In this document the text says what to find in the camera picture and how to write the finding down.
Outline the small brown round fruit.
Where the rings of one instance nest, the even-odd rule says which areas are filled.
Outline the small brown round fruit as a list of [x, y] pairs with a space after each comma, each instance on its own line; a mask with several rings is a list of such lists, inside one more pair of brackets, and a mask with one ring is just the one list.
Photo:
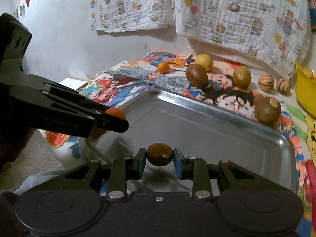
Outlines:
[[154, 166], [166, 166], [174, 158], [174, 151], [164, 143], [151, 144], [146, 150], [147, 160]]

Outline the small orange tangerine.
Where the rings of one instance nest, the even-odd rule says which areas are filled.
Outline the small orange tangerine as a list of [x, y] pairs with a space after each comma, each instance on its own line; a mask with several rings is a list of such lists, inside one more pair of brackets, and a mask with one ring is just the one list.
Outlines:
[[119, 108], [110, 108], [105, 111], [106, 114], [126, 120], [126, 114]]
[[167, 74], [170, 71], [170, 66], [169, 66], [169, 64], [167, 62], [161, 62], [161, 63], [158, 64], [157, 70], [161, 74]]

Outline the brown kiwi with sticker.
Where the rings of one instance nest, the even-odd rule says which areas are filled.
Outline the brown kiwi with sticker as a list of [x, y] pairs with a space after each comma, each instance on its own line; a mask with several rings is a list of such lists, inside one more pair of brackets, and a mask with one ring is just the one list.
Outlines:
[[254, 97], [254, 105], [254, 114], [258, 122], [268, 126], [273, 126], [278, 122], [281, 104], [277, 99], [257, 95]]

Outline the green-yellow oval fruit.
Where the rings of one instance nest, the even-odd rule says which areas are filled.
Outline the green-yellow oval fruit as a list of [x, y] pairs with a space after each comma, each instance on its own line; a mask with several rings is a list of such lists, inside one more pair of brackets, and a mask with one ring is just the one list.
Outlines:
[[234, 70], [232, 80], [235, 86], [246, 90], [250, 86], [252, 75], [246, 66], [241, 66]]

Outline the brown pear-shaped fruit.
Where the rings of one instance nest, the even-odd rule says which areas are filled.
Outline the brown pear-shaped fruit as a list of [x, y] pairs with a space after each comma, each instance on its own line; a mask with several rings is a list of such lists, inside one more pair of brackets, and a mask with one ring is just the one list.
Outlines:
[[193, 86], [203, 89], [208, 86], [206, 69], [199, 64], [191, 64], [185, 71], [187, 80]]

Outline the yellow lemon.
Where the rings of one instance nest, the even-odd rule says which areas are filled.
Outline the yellow lemon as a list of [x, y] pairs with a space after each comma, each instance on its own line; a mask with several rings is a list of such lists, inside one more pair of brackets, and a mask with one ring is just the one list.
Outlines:
[[199, 64], [205, 68], [207, 72], [213, 69], [214, 61], [208, 54], [199, 54], [194, 58], [196, 64]]

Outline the white box yellow edge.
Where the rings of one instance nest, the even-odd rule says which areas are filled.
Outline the white box yellow edge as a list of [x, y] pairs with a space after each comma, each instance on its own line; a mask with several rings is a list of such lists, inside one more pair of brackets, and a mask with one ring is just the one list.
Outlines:
[[66, 86], [68, 88], [74, 89], [74, 90], [78, 90], [82, 86], [86, 86], [87, 81], [78, 80], [78, 79], [72, 79], [72, 78], [66, 78], [66, 79], [62, 80], [61, 82], [59, 82], [59, 84], [61, 84], [63, 86]]

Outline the metal baking tray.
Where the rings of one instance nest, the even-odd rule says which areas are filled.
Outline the metal baking tray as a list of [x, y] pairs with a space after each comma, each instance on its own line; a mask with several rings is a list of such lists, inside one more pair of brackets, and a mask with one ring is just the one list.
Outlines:
[[290, 190], [296, 190], [294, 148], [280, 132], [237, 113], [162, 90], [147, 91], [124, 105], [129, 129], [80, 139], [89, 159], [111, 163], [140, 148], [165, 143], [208, 164], [226, 159]]

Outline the colourful anime poster mat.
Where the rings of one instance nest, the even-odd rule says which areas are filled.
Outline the colourful anime poster mat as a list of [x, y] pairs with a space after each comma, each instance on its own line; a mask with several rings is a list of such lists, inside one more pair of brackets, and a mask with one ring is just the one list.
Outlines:
[[[209, 91], [201, 91], [188, 82], [185, 67], [178, 66], [182, 60], [183, 57], [170, 53], [149, 53], [141, 60], [124, 61], [96, 74], [79, 91], [93, 101], [122, 108], [122, 105], [144, 92], [163, 89], [248, 119], [255, 118], [254, 97], [257, 93], [239, 89], [233, 84], [232, 75], [235, 69], [241, 67], [240, 63], [216, 61], [215, 68], [208, 74]], [[157, 66], [161, 62], [169, 64], [169, 73], [159, 73]], [[79, 148], [79, 137], [46, 132], [46, 138], [53, 154], [66, 168], [73, 168], [89, 159]]]

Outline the striped melon fruit left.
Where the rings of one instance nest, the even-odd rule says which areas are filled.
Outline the striped melon fruit left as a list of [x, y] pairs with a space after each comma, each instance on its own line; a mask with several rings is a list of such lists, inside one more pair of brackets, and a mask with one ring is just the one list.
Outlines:
[[274, 78], [271, 75], [261, 75], [258, 78], [259, 88], [265, 93], [271, 93], [274, 90]]

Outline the white cartoon blanket left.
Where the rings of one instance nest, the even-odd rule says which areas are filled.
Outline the white cartoon blanket left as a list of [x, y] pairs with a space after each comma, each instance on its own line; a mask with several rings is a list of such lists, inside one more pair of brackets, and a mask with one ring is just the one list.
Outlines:
[[162, 29], [175, 24], [174, 0], [90, 0], [90, 30], [106, 33]]

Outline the yellow plastic bowl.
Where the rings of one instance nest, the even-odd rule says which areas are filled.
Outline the yellow plastic bowl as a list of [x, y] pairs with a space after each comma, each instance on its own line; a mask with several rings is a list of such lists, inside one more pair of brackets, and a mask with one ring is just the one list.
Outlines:
[[315, 74], [309, 79], [299, 63], [295, 65], [297, 70], [297, 79], [295, 85], [296, 99], [301, 107], [308, 112], [312, 117], [316, 116], [316, 95], [315, 95]]

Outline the peach in yellow bowl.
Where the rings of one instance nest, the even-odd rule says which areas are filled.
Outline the peach in yellow bowl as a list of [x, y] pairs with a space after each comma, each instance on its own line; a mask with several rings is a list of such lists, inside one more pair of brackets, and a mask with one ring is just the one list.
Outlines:
[[313, 78], [313, 71], [309, 67], [303, 66], [301, 70], [309, 79]]

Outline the white cartoon blanket right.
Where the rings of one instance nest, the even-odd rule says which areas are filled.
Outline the white cartoon blanket right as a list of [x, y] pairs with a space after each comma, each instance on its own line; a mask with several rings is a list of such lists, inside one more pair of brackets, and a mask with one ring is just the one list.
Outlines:
[[309, 50], [308, 0], [175, 0], [176, 32], [253, 57], [283, 78]]

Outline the blue cartoon wall sticker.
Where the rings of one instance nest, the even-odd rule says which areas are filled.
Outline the blue cartoon wall sticker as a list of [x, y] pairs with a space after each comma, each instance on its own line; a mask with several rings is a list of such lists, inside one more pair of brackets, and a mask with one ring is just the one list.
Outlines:
[[309, 12], [310, 12], [310, 18], [311, 18], [311, 31], [315, 33], [315, 28], [316, 28], [315, 0], [308, 0], [308, 6], [309, 6]]

